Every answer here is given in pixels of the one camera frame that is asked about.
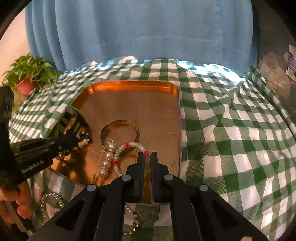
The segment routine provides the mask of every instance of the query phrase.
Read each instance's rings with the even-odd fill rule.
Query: beige wall
[[[0,86],[3,73],[11,68],[13,61],[29,52],[24,9],[15,17],[0,40]]]

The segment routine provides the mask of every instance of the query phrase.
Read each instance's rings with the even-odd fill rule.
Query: blue curtain
[[[59,70],[133,55],[247,69],[250,0],[33,0],[26,29],[33,56]]]

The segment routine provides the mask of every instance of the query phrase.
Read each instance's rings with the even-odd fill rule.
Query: silver screw
[[[206,192],[207,190],[209,190],[209,187],[205,184],[200,185],[200,190],[203,192]]]
[[[173,177],[172,175],[170,175],[170,174],[167,174],[167,175],[165,175],[165,179],[166,179],[167,181],[171,181],[171,180],[174,179],[174,177]]]
[[[91,184],[91,185],[88,185],[86,190],[89,191],[89,192],[92,192],[96,189],[96,186],[94,184]]]
[[[124,180],[124,181],[129,181],[130,179],[131,179],[130,175],[123,175],[122,176],[122,180]]]

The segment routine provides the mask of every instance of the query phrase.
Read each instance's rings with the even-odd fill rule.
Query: pink and green beaded bracelet
[[[121,171],[119,170],[119,166],[118,166],[118,159],[120,154],[122,153],[122,151],[127,148],[127,147],[136,147],[138,148],[140,151],[144,152],[144,157],[145,159],[149,160],[149,153],[147,152],[147,150],[145,149],[144,146],[142,146],[142,144],[138,143],[138,142],[127,142],[125,144],[123,144],[122,146],[120,146],[114,154],[114,158],[112,160],[113,163],[113,167],[114,167],[114,171],[116,173],[117,176],[121,177],[123,174],[121,173]],[[148,164],[145,163],[145,173],[147,173],[147,168],[148,168]]]

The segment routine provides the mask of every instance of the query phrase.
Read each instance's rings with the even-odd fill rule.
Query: green plant
[[[15,60],[11,66],[11,70],[7,70],[3,75],[6,75],[2,81],[3,85],[9,85],[12,90],[28,76],[30,82],[35,82],[39,88],[45,85],[52,84],[58,79],[61,72],[58,70],[49,70],[53,66],[43,61],[44,58],[34,58],[30,53],[26,56],[21,56]]]

